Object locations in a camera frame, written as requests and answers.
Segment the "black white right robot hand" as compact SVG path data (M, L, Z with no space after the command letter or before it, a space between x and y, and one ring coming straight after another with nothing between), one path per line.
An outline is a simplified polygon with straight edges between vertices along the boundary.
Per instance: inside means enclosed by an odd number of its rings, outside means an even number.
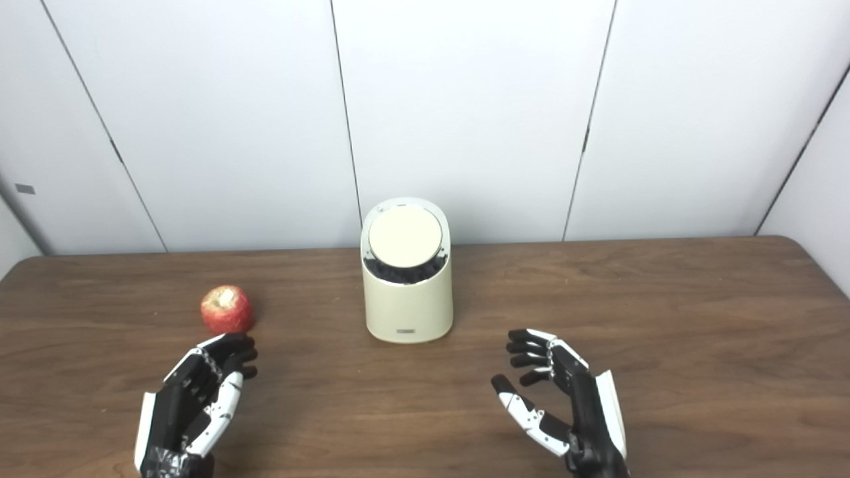
M589 364L558 336L535 329L508 332L512 367L530 369L523 386L550 381L570 398L572 423L537 408L504 375L491 385L507 413L538 445L564 460L574 477L629 477L628 441L611 371L592 374Z

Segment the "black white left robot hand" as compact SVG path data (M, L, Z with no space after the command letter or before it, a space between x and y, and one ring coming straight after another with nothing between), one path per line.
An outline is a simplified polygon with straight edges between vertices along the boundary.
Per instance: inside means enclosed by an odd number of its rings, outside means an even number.
M257 375L254 339L225 333L195 345L146 392L134 463L141 477L213 477L213 448L236 415L247 379Z

